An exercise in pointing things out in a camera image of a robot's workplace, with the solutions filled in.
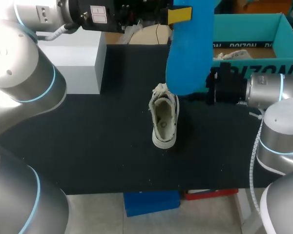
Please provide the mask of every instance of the floor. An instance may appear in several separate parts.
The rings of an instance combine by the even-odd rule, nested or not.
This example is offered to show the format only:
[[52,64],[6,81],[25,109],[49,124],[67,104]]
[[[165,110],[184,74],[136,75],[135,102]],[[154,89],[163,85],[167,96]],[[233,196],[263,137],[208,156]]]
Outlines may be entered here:
[[130,218],[123,194],[68,197],[74,214],[72,234],[241,234],[233,197],[183,200],[178,209]]

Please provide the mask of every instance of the sticker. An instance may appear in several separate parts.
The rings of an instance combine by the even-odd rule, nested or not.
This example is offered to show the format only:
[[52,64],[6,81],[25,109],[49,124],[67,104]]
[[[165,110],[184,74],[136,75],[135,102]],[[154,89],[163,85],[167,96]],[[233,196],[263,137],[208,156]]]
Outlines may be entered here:
[[91,14],[106,15],[105,6],[91,6]]
[[92,15],[92,20],[94,23],[107,23],[106,15]]
[[94,23],[107,23],[105,6],[90,6]]

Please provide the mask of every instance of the shoe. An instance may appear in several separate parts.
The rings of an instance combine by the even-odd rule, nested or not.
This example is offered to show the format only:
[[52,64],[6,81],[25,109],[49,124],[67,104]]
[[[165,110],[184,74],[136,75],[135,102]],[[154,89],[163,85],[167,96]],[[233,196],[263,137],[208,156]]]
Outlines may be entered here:
[[152,114],[152,140],[160,149],[168,149],[176,142],[179,99],[165,84],[158,84],[149,103]]

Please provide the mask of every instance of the cable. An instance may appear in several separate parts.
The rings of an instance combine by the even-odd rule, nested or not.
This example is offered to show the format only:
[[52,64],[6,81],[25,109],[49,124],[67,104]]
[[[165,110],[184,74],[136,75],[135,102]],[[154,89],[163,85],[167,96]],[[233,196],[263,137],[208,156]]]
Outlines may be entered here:
[[254,163],[255,163],[255,158],[256,158],[256,151],[257,151],[257,146],[258,146],[258,143],[259,143],[259,140],[260,140],[260,133],[262,131],[262,125],[263,125],[263,116],[258,116],[258,118],[262,119],[261,123],[260,123],[260,126],[259,126],[259,129],[258,129],[258,132],[257,132],[257,135],[256,135],[256,139],[255,139],[255,142],[254,142],[254,146],[253,146],[253,150],[252,150],[252,155],[251,155],[251,162],[250,162],[250,191],[251,191],[251,196],[252,196],[252,200],[253,200],[253,203],[254,203],[254,206],[260,216],[260,209],[259,209],[259,205],[258,205],[258,202],[257,202],[257,199],[256,199],[256,196],[255,196],[255,191],[254,191],[254,181],[253,181],[253,169],[254,169]]
[[62,25],[60,28],[58,28],[54,33],[52,33],[49,36],[38,36],[38,40],[51,41],[58,38],[63,33],[67,33],[71,30],[76,30],[78,27],[79,26],[76,24],[68,23],[68,24]]
[[157,27],[156,27],[156,38],[157,38],[157,43],[158,43],[158,44],[160,44],[160,42],[158,41],[158,35],[157,35],[157,28],[158,28],[159,25],[160,25],[160,24],[158,24]]

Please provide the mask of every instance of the cardboard box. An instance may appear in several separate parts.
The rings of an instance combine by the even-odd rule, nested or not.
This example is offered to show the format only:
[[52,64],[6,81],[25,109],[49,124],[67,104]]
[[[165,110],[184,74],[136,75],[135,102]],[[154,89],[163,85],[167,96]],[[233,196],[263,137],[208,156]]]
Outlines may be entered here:
[[245,78],[253,72],[293,74],[293,29],[283,14],[215,15],[213,46],[215,55],[248,50],[253,59],[225,60]]
[[283,13],[288,14],[292,0],[236,0],[235,13]]

